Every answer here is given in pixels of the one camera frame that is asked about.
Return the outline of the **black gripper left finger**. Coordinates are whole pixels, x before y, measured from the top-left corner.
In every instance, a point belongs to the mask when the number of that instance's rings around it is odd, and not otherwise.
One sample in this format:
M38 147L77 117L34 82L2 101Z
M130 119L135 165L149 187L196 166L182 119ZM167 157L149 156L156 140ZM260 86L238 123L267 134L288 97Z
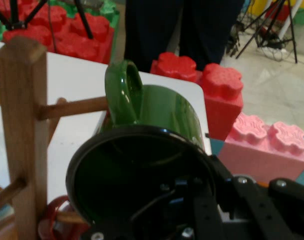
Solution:
M93 224L83 240L204 240L220 237L221 220L212 186L200 178L178 179L145 205Z

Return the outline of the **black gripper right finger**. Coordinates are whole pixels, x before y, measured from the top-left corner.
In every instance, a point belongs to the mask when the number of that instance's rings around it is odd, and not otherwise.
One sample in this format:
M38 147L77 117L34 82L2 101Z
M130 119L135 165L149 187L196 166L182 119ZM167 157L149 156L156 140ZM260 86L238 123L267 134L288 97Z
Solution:
M209 157L217 202L232 220L247 220L263 240L304 240L304 185L275 178L267 186L246 175L232 175Z

